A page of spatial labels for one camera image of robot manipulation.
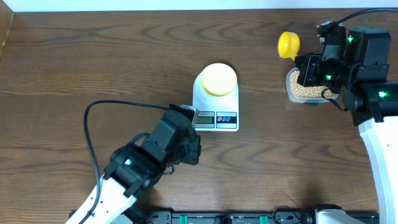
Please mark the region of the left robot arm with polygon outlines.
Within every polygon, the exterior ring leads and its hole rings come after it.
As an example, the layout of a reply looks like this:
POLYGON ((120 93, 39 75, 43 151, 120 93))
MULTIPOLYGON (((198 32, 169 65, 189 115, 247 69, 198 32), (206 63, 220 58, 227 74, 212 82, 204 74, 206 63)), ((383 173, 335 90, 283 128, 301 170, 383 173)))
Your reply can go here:
POLYGON ((200 136, 194 125, 198 110, 172 105, 140 146, 129 142, 111 155, 110 163, 68 223, 112 223, 151 189, 168 167, 198 164, 200 136))

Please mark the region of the yellow measuring scoop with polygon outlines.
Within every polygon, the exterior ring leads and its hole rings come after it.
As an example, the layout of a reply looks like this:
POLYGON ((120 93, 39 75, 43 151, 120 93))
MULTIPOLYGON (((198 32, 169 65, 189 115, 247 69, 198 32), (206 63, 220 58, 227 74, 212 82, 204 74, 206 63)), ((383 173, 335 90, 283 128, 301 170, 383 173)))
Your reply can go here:
POLYGON ((283 32, 278 40, 277 51, 280 58, 290 58, 293 61, 300 49, 300 38, 294 32, 283 32))

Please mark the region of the yellow bowl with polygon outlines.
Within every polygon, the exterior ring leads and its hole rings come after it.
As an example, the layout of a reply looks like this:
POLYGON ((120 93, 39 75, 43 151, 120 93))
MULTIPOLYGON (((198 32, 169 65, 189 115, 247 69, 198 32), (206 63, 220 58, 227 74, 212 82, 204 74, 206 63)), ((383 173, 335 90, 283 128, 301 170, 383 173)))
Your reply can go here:
POLYGON ((208 65, 201 73, 200 85, 211 96, 226 96, 235 90, 237 84, 236 72, 224 63, 208 65))

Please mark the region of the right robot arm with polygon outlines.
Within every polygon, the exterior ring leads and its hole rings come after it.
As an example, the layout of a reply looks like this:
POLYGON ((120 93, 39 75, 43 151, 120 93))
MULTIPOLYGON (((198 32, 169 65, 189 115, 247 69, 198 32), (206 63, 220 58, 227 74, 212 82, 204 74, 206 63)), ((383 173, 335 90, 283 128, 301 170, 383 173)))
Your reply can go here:
POLYGON ((298 84, 343 97, 366 146, 380 223, 397 223, 397 82, 387 81, 391 35, 379 27, 319 25, 323 50, 297 56, 298 84))

